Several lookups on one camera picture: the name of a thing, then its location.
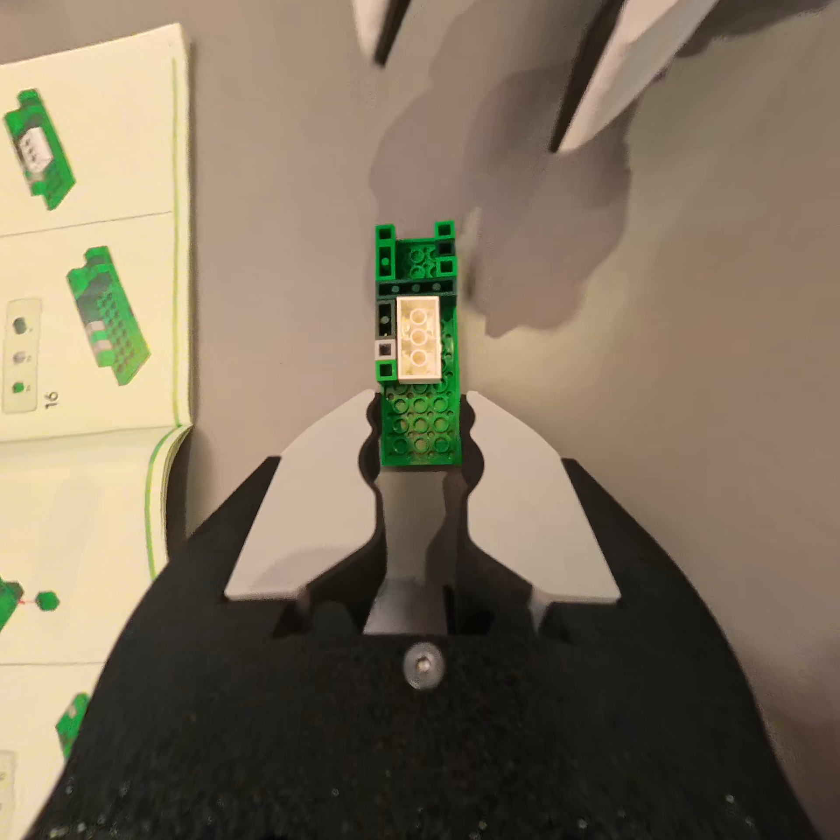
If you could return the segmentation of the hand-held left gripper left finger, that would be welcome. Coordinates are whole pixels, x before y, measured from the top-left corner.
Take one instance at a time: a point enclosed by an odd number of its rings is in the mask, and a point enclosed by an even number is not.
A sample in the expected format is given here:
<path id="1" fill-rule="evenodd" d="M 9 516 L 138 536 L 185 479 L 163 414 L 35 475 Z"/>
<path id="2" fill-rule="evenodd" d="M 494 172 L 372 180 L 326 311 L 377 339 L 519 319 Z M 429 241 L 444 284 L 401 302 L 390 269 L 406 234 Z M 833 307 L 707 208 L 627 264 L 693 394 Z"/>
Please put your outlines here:
<path id="1" fill-rule="evenodd" d="M 373 539 L 378 411 L 374 391 L 362 391 L 281 453 L 226 585 L 229 600 L 296 599 Z"/>

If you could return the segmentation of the building instruction booklet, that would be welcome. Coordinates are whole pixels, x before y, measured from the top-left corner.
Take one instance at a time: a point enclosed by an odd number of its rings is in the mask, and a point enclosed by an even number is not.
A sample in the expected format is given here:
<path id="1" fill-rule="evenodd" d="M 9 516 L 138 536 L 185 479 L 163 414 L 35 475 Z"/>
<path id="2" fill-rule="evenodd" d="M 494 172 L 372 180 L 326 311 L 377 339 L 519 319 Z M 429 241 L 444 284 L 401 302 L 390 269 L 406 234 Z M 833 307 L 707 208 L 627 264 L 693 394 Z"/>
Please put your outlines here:
<path id="1" fill-rule="evenodd" d="M 178 24 L 2 66 L 2 838 L 27 835 L 169 559 L 188 81 Z"/>

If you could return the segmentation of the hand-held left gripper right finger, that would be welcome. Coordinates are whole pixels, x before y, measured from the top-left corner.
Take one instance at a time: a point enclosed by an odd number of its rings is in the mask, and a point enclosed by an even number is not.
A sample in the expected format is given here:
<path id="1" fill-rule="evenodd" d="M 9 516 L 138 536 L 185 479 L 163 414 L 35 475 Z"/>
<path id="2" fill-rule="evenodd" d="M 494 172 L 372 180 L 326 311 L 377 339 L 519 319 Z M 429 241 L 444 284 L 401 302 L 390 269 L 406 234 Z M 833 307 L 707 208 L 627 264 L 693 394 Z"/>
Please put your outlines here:
<path id="1" fill-rule="evenodd" d="M 467 500 L 471 542 L 527 582 L 538 604 L 616 604 L 620 590 L 561 456 L 487 397 L 466 400 L 483 460 Z"/>

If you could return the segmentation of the green brick model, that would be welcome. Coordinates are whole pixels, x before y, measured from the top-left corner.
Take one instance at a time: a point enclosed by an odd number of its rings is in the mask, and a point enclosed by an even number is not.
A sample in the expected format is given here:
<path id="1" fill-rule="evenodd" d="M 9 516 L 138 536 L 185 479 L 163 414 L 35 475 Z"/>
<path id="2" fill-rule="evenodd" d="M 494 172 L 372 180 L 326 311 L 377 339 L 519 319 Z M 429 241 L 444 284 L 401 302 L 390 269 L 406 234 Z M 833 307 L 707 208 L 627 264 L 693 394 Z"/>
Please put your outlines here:
<path id="1" fill-rule="evenodd" d="M 456 224 L 426 237 L 374 229 L 374 371 L 381 393 L 381 465 L 462 463 Z"/>

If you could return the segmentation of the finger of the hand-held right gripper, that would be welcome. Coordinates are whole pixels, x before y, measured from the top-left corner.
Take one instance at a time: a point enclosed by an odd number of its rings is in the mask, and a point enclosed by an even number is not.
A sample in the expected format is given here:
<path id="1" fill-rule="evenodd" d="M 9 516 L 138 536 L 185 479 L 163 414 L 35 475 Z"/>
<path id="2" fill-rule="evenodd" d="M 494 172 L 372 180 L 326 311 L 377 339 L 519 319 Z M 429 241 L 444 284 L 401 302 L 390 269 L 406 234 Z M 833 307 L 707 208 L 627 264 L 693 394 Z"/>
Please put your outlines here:
<path id="1" fill-rule="evenodd" d="M 354 1 L 354 27 L 362 56 L 384 67 L 410 1 Z"/>
<path id="2" fill-rule="evenodd" d="M 604 2 L 573 60 L 551 151 L 570 154 L 604 130 L 667 66 L 716 3 Z"/>

